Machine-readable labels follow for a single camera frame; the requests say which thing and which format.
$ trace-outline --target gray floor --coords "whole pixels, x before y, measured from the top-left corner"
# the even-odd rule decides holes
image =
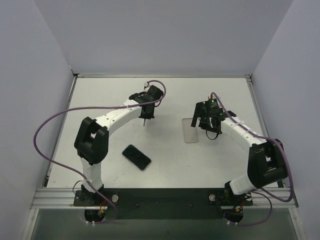
[[[243,222],[256,222],[268,209],[246,209]],[[41,209],[32,240],[215,239],[295,240],[288,209],[274,209],[270,220],[254,227],[227,226],[219,220],[117,220],[86,226],[83,210]]]

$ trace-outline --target robotic arm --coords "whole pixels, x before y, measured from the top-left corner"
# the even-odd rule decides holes
[[[155,104],[145,104],[159,100],[164,92],[158,87],[151,85],[147,92],[143,91],[131,95],[122,106],[127,108],[116,109],[105,115],[91,119],[86,117],[79,128],[74,147],[81,158],[83,174],[88,178],[97,190],[103,188],[101,180],[101,162],[108,153],[109,137],[117,129],[135,118],[154,118]],[[130,107],[132,105],[145,104],[143,106]],[[84,193],[95,193],[83,181],[81,189]]]
[[[191,126],[216,133],[216,138],[225,133],[234,139],[249,155],[247,172],[225,184],[226,194],[242,195],[251,190],[282,180],[288,176],[286,164],[277,146],[267,140],[256,138],[239,126],[241,120],[228,111],[234,123],[219,106],[216,98],[198,102],[195,106]]]

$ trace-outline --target screw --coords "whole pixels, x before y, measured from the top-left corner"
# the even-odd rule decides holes
[[[215,196],[214,194],[210,194],[210,195],[209,195],[209,200],[210,200],[211,202],[214,202],[214,201],[216,200],[216,196]]]
[[[119,197],[118,197],[118,195],[112,195],[112,202],[118,202],[118,200],[119,200]]]

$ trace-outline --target phone screen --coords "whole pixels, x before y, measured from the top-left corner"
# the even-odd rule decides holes
[[[122,155],[136,165],[141,171],[145,170],[151,163],[151,159],[139,151],[135,146],[129,145]]]

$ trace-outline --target smartphone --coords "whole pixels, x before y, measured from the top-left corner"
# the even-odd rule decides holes
[[[144,171],[151,163],[151,159],[139,151],[135,146],[129,145],[122,155],[131,163],[136,165],[141,171]]]

